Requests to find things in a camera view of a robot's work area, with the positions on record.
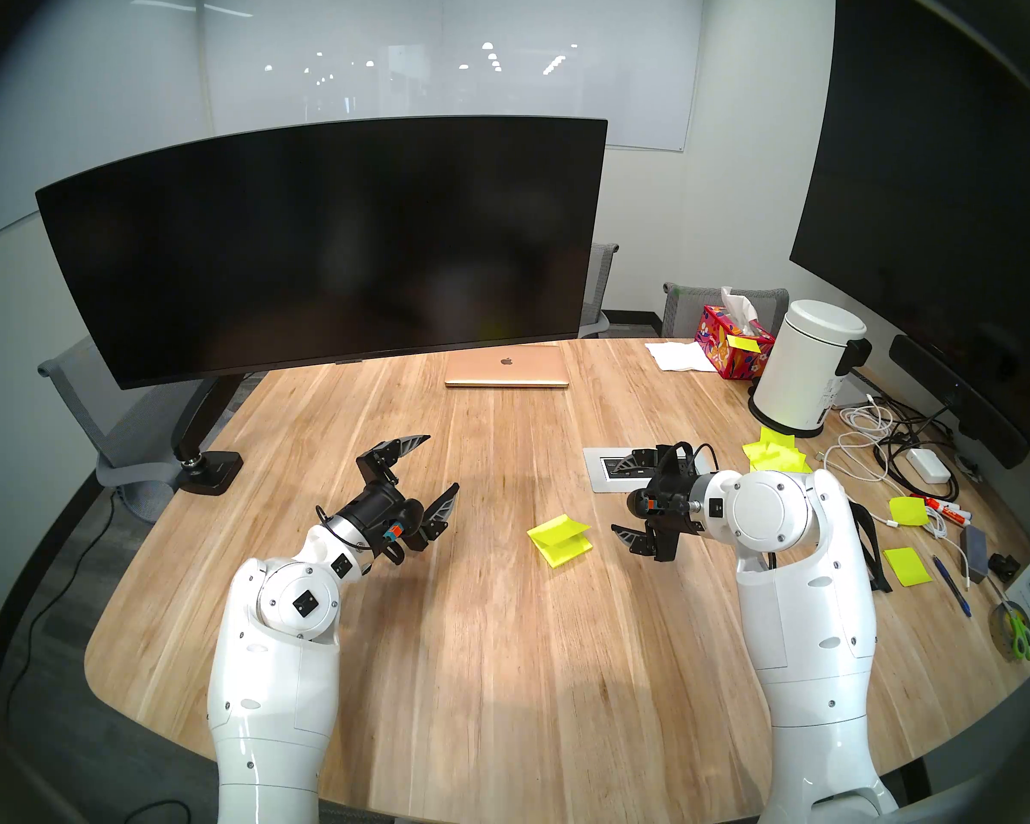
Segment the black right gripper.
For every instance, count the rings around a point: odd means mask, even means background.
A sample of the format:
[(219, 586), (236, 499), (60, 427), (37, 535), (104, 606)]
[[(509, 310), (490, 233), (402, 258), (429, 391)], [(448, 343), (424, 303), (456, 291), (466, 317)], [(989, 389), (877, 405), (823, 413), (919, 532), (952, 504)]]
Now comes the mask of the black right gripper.
[(644, 522), (642, 530), (612, 524), (611, 530), (629, 550), (660, 563), (676, 559), (680, 535), (697, 536), (705, 527), (697, 514), (701, 502), (692, 492), (700, 480), (696, 451), (689, 443), (660, 444), (609, 457), (610, 475), (652, 475), (644, 487), (628, 493), (627, 508)]

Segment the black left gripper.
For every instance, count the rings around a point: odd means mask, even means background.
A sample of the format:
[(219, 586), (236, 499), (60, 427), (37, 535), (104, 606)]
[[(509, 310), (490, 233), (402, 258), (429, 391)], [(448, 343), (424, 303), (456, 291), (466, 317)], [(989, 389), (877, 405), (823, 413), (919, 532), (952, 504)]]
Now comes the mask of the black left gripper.
[(394, 464), (428, 440), (427, 434), (388, 439), (357, 457), (366, 485), (389, 486), (364, 486), (358, 496), (336, 513), (339, 541), (356, 551), (371, 551), (374, 559), (384, 556), (394, 565), (402, 565), (405, 551), (401, 539), (407, 538), (409, 549), (426, 549), (446, 530), (459, 483), (453, 483), (425, 510), (419, 500), (399, 493), (399, 479), (392, 471)]

